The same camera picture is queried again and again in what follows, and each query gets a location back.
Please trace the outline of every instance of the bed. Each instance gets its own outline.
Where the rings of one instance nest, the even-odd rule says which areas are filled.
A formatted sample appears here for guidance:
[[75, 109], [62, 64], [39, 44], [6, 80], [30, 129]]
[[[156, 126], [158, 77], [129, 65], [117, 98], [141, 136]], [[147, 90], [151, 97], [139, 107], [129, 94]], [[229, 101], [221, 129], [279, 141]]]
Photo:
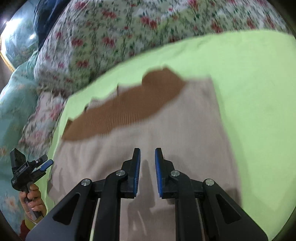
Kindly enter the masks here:
[[[296, 180], [296, 116], [289, 104], [295, 101], [295, 63], [295, 39], [272, 31], [209, 35], [164, 46], [120, 64], [71, 96], [48, 155], [53, 157], [68, 119], [79, 116], [91, 98], [107, 96], [118, 84], [137, 84], [145, 72], [160, 66], [186, 78], [211, 76], [239, 167], [242, 206], [272, 240], [296, 203], [291, 191]], [[46, 187], [46, 180], [39, 185]], [[52, 203], [47, 204], [50, 210]]]

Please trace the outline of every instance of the brown cloth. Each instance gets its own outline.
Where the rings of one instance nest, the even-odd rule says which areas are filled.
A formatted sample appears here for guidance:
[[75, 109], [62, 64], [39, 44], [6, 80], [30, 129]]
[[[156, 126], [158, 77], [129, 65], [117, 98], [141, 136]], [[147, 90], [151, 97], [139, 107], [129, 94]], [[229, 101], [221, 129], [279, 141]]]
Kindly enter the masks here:
[[159, 198], [155, 148], [191, 179], [212, 178], [240, 202], [240, 182], [210, 79], [183, 82], [168, 69], [87, 110], [56, 150], [49, 196], [57, 203], [82, 179], [105, 179], [141, 149], [139, 190], [121, 200], [120, 240], [175, 240], [175, 207]]
[[82, 140], [146, 119], [175, 98], [184, 86], [185, 82], [168, 68], [150, 72], [143, 78], [142, 85], [78, 117], [62, 139]]

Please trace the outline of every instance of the teal blanket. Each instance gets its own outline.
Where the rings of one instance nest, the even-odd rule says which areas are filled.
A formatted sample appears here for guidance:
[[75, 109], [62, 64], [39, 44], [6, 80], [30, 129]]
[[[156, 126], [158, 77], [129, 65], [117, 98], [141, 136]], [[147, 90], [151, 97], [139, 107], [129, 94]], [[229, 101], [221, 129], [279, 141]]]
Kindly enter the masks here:
[[[22, 129], [34, 112], [38, 86], [33, 77], [37, 51], [12, 74], [9, 83], [0, 94], [0, 209], [11, 227], [20, 232], [24, 211], [18, 199], [18, 191], [11, 186], [11, 163], [9, 153], [18, 148]], [[34, 159], [24, 152], [29, 160]]]

